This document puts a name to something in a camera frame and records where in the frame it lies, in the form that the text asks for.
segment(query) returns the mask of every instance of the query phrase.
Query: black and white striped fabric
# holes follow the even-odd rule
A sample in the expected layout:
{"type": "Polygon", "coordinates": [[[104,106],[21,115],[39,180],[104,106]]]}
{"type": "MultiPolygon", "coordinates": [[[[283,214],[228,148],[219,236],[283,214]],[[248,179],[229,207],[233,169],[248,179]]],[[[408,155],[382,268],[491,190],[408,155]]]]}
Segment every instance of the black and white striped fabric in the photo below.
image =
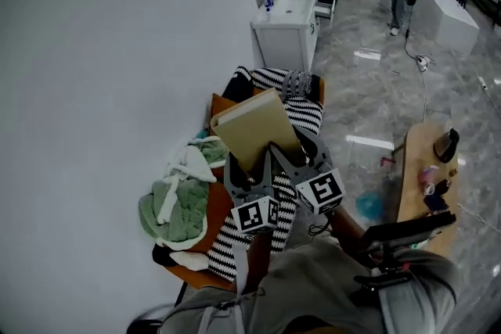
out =
{"type": "MultiPolygon", "coordinates": [[[[273,232],[272,253],[278,253],[285,248],[289,231],[296,215],[296,196],[290,186],[289,178],[285,173],[276,175],[272,183],[277,200],[280,201],[278,227],[273,232]]],[[[232,245],[245,244],[246,249],[251,245],[252,236],[240,234],[231,215],[226,217],[225,223],[219,231],[218,237],[207,253],[209,256],[209,270],[232,281],[235,278],[236,267],[233,259],[232,245]]]]}
{"type": "MultiPolygon", "coordinates": [[[[285,70],[259,69],[252,72],[252,78],[255,87],[260,89],[275,88],[281,94],[283,93],[283,82],[287,74],[288,71],[285,70]]],[[[283,104],[292,125],[306,128],[316,135],[319,134],[323,118],[322,103],[313,102],[303,96],[286,96],[283,104]]],[[[277,200],[280,201],[278,228],[273,232],[272,239],[272,253],[278,253],[285,248],[287,238],[289,237],[289,232],[296,215],[297,200],[295,191],[290,186],[290,180],[285,173],[274,176],[272,186],[276,190],[277,200]]],[[[209,270],[232,281],[236,274],[232,245],[242,243],[248,249],[251,241],[251,235],[240,234],[237,231],[235,221],[230,214],[225,219],[218,237],[207,253],[209,257],[209,270]]]]}

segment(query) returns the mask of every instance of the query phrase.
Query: white cable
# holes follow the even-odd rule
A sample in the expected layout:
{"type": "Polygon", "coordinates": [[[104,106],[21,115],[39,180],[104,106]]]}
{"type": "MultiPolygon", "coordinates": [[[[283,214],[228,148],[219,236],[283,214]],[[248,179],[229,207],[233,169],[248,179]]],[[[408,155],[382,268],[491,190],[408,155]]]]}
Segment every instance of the white cable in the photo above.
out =
{"type": "Polygon", "coordinates": [[[473,216],[475,217],[477,220],[479,220],[481,223],[484,223],[487,227],[489,227],[490,229],[494,230],[495,232],[497,232],[498,234],[501,234],[501,230],[499,230],[498,228],[494,227],[492,224],[488,223],[487,221],[485,221],[481,216],[479,216],[478,214],[475,214],[473,212],[470,212],[468,209],[466,209],[461,203],[458,203],[457,204],[458,207],[460,207],[460,209],[466,213],[466,214],[469,214],[470,216],[473,216]]]}

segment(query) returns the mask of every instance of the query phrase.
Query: gray floor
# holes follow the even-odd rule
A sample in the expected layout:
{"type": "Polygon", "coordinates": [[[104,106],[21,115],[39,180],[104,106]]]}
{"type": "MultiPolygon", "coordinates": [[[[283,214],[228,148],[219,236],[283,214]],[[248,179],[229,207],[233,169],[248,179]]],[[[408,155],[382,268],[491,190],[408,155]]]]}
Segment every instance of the gray floor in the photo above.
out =
{"type": "MultiPolygon", "coordinates": [[[[426,53],[435,60],[421,76],[414,60],[405,54],[405,30],[398,37],[389,35],[389,1],[339,0],[333,26],[322,28],[313,62],[312,71],[326,81],[321,136],[341,169],[348,192],[345,206],[361,224],[375,224],[378,219],[363,217],[355,200],[362,194],[377,194],[384,199],[387,211],[379,221],[391,220],[398,199],[400,167],[380,167],[380,158],[389,156],[385,147],[399,145],[413,124],[434,120],[444,127],[454,127],[461,135],[460,203],[493,227],[501,228],[501,120],[477,79],[477,74],[485,79],[487,94],[501,112],[499,32],[468,5],[481,27],[469,56],[411,34],[409,52],[426,53]],[[364,48],[379,53],[380,59],[357,56],[367,52],[364,48]],[[354,137],[379,142],[374,146],[349,141],[354,137]]],[[[464,287],[445,332],[484,332],[501,311],[501,275],[496,276],[496,266],[501,264],[501,235],[463,210],[458,218],[451,258],[460,267],[464,287]]],[[[309,240],[305,233],[311,221],[302,210],[290,246],[309,240]]]]}

